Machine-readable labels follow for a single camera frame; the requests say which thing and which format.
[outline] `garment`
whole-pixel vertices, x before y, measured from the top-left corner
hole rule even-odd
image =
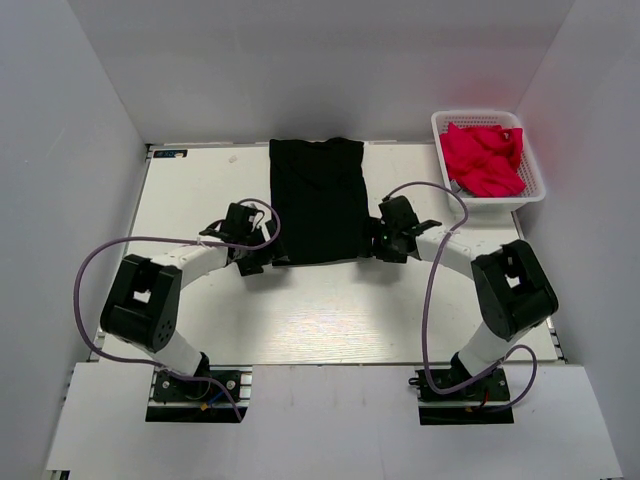
[[[290,259],[304,265],[368,256],[369,209],[362,177],[364,144],[271,140],[271,205]]]
[[[522,129],[458,128],[449,124],[440,144],[450,180],[478,197],[510,197],[526,184],[518,176],[522,155]]]

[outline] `plastic laundry basket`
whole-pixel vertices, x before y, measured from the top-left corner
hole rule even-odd
[[[442,145],[440,144],[440,134],[445,133],[449,124],[453,123],[457,127],[475,127],[475,126],[492,126],[500,125],[504,128],[520,127],[520,121],[513,113],[501,112],[498,110],[448,110],[436,112],[431,116],[431,125],[433,126],[433,134],[436,140],[436,148],[438,150],[438,159],[440,160],[440,168],[442,170],[442,179],[447,188],[451,188],[447,166],[444,162],[442,153]],[[515,197],[493,197],[478,198],[473,196],[463,196],[463,200],[469,207],[469,211],[476,212],[504,212],[514,211],[521,206],[530,202],[539,202],[546,194],[544,183],[540,170],[536,164],[526,134],[522,135],[522,162],[518,168],[518,175],[527,184],[527,188]],[[451,195],[447,195],[449,207],[454,212],[462,212],[460,204]]]

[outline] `wall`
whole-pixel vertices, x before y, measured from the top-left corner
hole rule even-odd
[[[127,232],[145,148],[64,0],[0,6],[0,465],[22,480],[40,478],[72,365],[87,358],[75,270]],[[84,288],[94,332],[117,254]]]
[[[69,0],[143,139],[419,140],[513,111],[573,0]]]
[[[628,479],[640,478],[639,80],[640,4],[577,0],[518,108],[548,187],[522,224]]]

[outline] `black cloth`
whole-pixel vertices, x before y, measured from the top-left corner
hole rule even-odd
[[[271,140],[271,205],[282,220],[290,259],[308,265],[368,256],[369,209],[362,177],[364,144]]]

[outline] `red fabric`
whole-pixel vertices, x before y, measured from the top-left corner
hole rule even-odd
[[[458,128],[440,134],[449,179],[478,197],[511,197],[526,184],[516,173],[522,154],[522,129]]]

